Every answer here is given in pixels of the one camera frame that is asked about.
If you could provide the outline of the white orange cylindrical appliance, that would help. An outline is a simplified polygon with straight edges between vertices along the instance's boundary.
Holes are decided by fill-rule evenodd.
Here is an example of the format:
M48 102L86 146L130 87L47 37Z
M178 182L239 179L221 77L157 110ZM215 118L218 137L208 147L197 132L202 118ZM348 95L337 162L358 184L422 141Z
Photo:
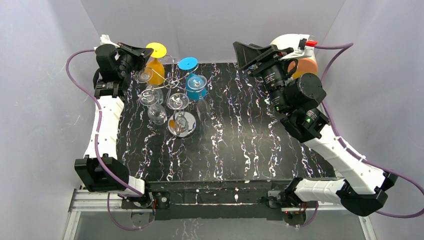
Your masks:
M275 45L279 50L293 49L293 52L281 58L283 62L287 63L291 59L297 59L296 71L292 75L293 79L306 73L318 73L318 65L314 53L314 46L317 42L313 36L298 33L283 34L273 39L270 44Z

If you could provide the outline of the clear wine glass front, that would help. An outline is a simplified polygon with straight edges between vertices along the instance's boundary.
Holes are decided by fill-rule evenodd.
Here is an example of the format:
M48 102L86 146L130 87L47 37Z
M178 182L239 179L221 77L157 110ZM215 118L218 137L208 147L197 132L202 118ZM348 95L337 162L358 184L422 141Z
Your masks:
M172 115L173 124L171 128L179 137L182 133L187 132L189 128L188 120L185 117L184 109L189 105L189 98L185 93L174 93L172 94L168 101L168 107L174 110Z

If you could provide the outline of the aluminium rail frame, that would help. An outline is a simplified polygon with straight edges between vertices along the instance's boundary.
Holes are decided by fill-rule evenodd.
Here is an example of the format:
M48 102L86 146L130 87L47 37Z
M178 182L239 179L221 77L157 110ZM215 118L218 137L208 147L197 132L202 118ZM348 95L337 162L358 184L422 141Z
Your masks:
M251 205L253 218L229 218L231 205L215 206L217 218L205 218L206 196L229 196L245 206L238 184L269 184L293 177L331 178L332 166L283 130L265 101L209 100L212 118L186 138L172 136L149 121L147 109L128 103L119 122L118 158L130 174L161 187L188 185L192 206L177 219L160 220L140 209L122 209L117 195L77 190L70 210L76 240L365 240L375 237L368 218L340 206L309 204L308 226L295 229L262 216L264 205Z

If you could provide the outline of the clear wine glass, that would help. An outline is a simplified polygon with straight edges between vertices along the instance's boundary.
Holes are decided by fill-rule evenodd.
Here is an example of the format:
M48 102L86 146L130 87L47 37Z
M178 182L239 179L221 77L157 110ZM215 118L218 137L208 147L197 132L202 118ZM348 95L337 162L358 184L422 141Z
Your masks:
M146 67L143 71L135 70L131 74L132 79L139 84L146 84L147 90L153 90L156 93L159 92L156 84L153 84L151 80L155 80L158 76L157 72L151 67Z
M187 132L189 128L188 120L185 117L184 109L189 105L189 98L185 93L174 93L172 94L168 101L168 107L174 110L172 115L173 124L171 128L179 137L182 133Z
M147 107L149 119L156 125L163 125L167 121L165 108L162 106L163 95L158 89L147 88L139 95L139 102Z

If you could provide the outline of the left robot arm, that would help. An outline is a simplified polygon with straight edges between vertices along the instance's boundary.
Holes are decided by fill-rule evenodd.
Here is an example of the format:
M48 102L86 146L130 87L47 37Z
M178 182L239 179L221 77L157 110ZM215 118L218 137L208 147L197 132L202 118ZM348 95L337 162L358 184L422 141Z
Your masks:
M75 160L74 169L89 192L115 193L139 207L150 207L154 197L148 183L129 174L118 160L116 146L131 80L149 81L145 71L149 58L162 58L167 49L158 42L143 48L105 40L92 52L98 64L94 93L76 86L94 101L95 116L89 144L83 157Z

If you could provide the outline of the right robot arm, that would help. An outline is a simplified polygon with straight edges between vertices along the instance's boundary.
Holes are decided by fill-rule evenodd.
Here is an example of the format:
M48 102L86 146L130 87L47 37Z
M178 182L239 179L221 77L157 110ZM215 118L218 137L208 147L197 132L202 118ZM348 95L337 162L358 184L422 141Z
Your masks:
M297 206L310 201L340 204L351 213L366 217L380 210L388 199L386 191L397 177L353 157L332 130L329 118L319 110L326 97L320 78L305 73L297 78L299 60L309 57L317 43L301 39L298 47L279 49L234 42L239 69L260 77L280 122L289 135L317 152L336 170L340 180L294 178L284 190L282 201Z

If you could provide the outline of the chrome wine glass rack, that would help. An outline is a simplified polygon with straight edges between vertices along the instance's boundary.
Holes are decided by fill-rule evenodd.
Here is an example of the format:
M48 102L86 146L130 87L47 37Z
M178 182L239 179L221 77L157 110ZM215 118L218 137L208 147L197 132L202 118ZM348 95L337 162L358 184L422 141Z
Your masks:
M173 125L172 117L173 117L174 110L169 108L168 99L171 95L173 95L175 93L183 93L183 94L187 95L186 79L187 79L187 76L188 76L189 73L186 70L181 70L181 71L183 73L182 76L178 76L174 72L171 72L168 75L164 75L164 78L165 78L164 82L161 85L157 85L157 89L159 90L159 92L163 96L163 100L162 100L161 105L165 108L166 115L167 115L167 120L166 120L165 124L163 124L163 125L166 125L167 130L173 136L175 136L177 138L188 137L189 135L194 133L194 131L196 130L198 125L205 123L205 122L200 121L200 119L198 117L197 101L189 99L188 106L183 110L184 115L185 115L185 117L188 121L188 131L183 132L180 136L177 136L176 133L171 128L171 125Z

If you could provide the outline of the clear champagne flute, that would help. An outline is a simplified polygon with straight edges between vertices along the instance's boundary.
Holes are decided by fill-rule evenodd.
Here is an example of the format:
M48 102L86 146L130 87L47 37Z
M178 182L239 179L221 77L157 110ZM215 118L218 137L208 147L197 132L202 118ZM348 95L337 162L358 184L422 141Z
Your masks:
M189 99L196 100L199 120L206 122L210 119L210 107L205 100L207 79L203 75L190 73L186 81L186 91Z

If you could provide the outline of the orange plastic goblet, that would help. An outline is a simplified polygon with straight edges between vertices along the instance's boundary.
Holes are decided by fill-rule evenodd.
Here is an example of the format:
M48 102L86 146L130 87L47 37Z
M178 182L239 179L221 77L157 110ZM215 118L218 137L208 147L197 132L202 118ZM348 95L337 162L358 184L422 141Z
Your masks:
M159 42L151 42L147 44L146 48L153 49L150 55L152 60L146 65L146 71L151 73L149 83L159 86L165 81L165 68L160 62L160 59L166 56L167 49Z

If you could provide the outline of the blue plastic wine glass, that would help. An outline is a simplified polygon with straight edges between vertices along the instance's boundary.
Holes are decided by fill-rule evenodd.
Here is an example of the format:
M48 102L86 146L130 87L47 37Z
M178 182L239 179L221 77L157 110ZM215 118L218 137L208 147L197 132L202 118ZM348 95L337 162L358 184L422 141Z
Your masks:
M195 57L185 57L179 63L178 67L183 71L188 71L185 82L185 89L190 100L198 101L207 94L207 79L203 75L195 74L198 67L198 60Z

